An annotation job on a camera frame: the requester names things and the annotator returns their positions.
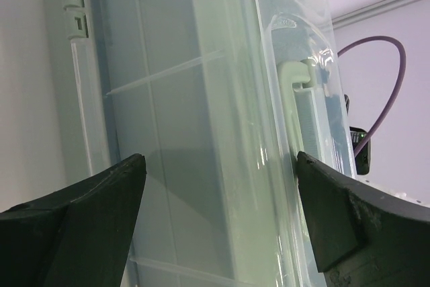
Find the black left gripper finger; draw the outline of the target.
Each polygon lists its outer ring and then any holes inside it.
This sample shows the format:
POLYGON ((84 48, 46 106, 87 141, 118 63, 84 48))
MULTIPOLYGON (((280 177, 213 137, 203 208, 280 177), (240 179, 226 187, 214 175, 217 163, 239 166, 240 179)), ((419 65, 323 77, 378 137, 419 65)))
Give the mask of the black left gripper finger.
POLYGON ((146 181, 134 154, 1 213, 2 286, 120 286, 146 181))

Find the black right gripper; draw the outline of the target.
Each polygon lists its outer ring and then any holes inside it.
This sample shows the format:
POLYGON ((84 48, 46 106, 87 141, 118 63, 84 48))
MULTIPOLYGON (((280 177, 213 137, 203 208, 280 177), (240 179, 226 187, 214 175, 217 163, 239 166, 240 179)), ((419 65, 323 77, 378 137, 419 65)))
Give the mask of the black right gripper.
MULTIPOLYGON (((353 150, 367 136, 349 127, 353 150)), ((370 172, 371 142, 355 157, 370 172)), ((318 272, 328 286, 428 286, 429 208, 299 152, 298 189, 318 272)))

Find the green translucent tool box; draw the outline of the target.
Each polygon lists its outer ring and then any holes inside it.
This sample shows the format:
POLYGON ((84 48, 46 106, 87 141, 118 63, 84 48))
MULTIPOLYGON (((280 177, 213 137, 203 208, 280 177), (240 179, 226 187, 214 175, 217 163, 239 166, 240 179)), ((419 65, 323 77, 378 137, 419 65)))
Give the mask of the green translucent tool box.
POLYGON ((123 286, 325 286, 301 151, 350 177, 327 0, 44 0, 68 183, 135 153, 123 286))

